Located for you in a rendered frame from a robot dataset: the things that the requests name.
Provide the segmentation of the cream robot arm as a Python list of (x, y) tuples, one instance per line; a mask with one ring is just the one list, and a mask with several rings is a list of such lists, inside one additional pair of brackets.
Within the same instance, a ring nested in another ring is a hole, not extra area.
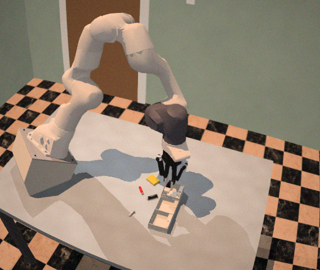
[(84, 27), (74, 63), (62, 77), (65, 89), (72, 95), (70, 102), (60, 106), (49, 124), (39, 125), (26, 138), (45, 156), (57, 159), (68, 156), (70, 141), (82, 115), (102, 103), (104, 95), (90, 78), (90, 73), (99, 66), (104, 43), (115, 41), (122, 44), (132, 69), (154, 74), (161, 80), (167, 97), (146, 108), (145, 122), (163, 134), (162, 149), (174, 162), (189, 159), (186, 144), (188, 103), (168, 63), (155, 50), (146, 27), (135, 23), (126, 13), (99, 16)]

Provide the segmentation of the grey rack of three bins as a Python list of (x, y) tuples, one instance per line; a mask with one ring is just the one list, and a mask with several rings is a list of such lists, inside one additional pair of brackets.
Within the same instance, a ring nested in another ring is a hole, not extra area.
[(184, 192), (182, 184), (175, 183), (170, 193), (162, 190), (161, 196), (148, 222), (148, 228), (167, 233)]

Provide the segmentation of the yellow-orange flat square block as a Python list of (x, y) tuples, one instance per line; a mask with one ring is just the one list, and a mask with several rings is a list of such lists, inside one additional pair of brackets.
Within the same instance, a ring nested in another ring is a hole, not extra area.
[(150, 175), (148, 178), (146, 178), (146, 180), (149, 181), (152, 185), (156, 185), (160, 181), (154, 175)]

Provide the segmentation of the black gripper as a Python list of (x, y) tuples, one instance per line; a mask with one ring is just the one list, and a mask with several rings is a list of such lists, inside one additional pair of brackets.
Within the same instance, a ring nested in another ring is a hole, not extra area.
[[(171, 160), (171, 161), (169, 161), (169, 160)], [(163, 180), (164, 181), (164, 188), (168, 184), (169, 168), (170, 168), (170, 166), (172, 167), (172, 180), (171, 180), (171, 187), (170, 187), (170, 191), (172, 191), (172, 189), (174, 188), (175, 180), (179, 181), (180, 176), (181, 176), (183, 170), (188, 165), (188, 163), (184, 163), (183, 161), (174, 162), (173, 159), (171, 158), (171, 156), (167, 152), (165, 152), (164, 150), (163, 150), (162, 155), (158, 154), (158, 156), (156, 157), (156, 161), (158, 162), (159, 174), (160, 174), (160, 176), (164, 177), (164, 180)], [(165, 162), (165, 169), (163, 166), (163, 161)], [(176, 176), (177, 166), (180, 164), (181, 164), (181, 169), (180, 169), (178, 175)]]

